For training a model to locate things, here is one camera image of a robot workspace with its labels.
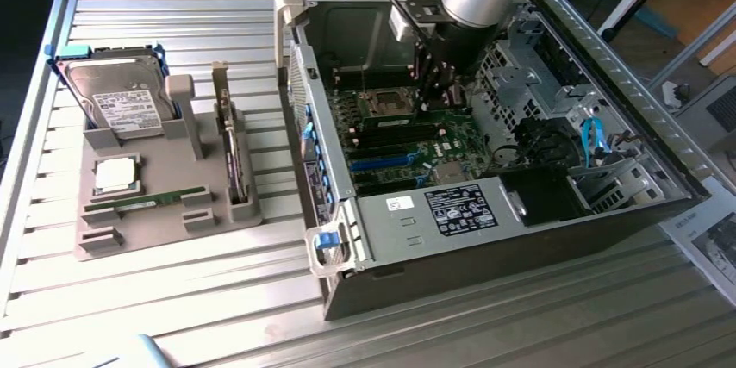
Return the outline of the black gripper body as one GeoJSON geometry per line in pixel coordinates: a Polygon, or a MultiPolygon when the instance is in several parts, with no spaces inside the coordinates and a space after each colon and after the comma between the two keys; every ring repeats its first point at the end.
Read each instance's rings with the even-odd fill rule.
{"type": "Polygon", "coordinates": [[[497,38],[500,24],[475,28],[460,22],[443,22],[431,38],[432,58],[441,72],[465,75],[477,66],[488,44],[497,38]]]}

